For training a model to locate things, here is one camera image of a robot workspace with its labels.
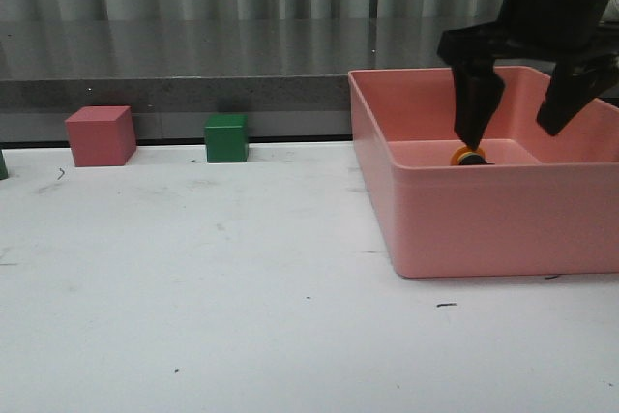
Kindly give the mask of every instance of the robotic arm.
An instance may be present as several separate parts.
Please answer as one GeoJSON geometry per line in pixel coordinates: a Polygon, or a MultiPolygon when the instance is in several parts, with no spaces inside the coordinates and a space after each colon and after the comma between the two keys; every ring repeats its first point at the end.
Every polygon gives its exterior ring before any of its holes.
{"type": "Polygon", "coordinates": [[[505,84],[496,59],[555,62],[537,122],[557,135],[619,82],[619,27],[601,23],[608,0],[504,0],[496,21],[443,33],[438,55],[452,68],[455,131],[478,148],[505,84]]]}

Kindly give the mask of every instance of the pink plastic bin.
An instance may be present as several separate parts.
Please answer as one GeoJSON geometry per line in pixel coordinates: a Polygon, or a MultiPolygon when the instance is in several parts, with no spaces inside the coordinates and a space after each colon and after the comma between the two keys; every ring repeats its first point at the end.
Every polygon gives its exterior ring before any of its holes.
{"type": "Polygon", "coordinates": [[[353,139],[394,268],[408,278],[619,272],[619,109],[594,100],[558,136],[535,122],[549,78],[507,84],[482,148],[450,166],[449,69],[351,72],[353,139]]]}

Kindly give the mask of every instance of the white table surface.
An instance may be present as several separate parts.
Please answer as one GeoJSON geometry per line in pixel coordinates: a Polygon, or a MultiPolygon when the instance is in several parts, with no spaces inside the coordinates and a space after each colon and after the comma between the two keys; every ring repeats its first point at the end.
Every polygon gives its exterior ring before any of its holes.
{"type": "Polygon", "coordinates": [[[2,413],[619,411],[619,276],[400,278],[350,143],[4,153],[2,413]]]}

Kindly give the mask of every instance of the green cube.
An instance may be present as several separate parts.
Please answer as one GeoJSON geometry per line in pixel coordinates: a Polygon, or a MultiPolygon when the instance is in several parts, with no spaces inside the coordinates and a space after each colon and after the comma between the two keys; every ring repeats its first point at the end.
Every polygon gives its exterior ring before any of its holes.
{"type": "Polygon", "coordinates": [[[218,113],[204,126],[209,163],[246,162],[249,153],[247,115],[218,113]]]}
{"type": "Polygon", "coordinates": [[[4,163],[4,156],[2,155],[2,151],[0,150],[0,180],[7,179],[9,177],[9,171],[7,170],[7,166],[4,163]]]}

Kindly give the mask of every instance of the orange ring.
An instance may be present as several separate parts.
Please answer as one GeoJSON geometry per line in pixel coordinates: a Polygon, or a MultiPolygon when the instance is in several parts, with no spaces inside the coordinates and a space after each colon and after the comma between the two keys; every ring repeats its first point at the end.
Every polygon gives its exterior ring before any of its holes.
{"type": "Polygon", "coordinates": [[[467,145],[465,145],[464,147],[460,147],[454,152],[454,154],[452,155],[452,159],[450,160],[450,165],[458,166],[462,158],[464,158],[465,155],[469,155],[469,154],[477,154],[477,155],[480,155],[486,158],[486,152],[481,147],[478,147],[477,150],[473,150],[467,145]]]}

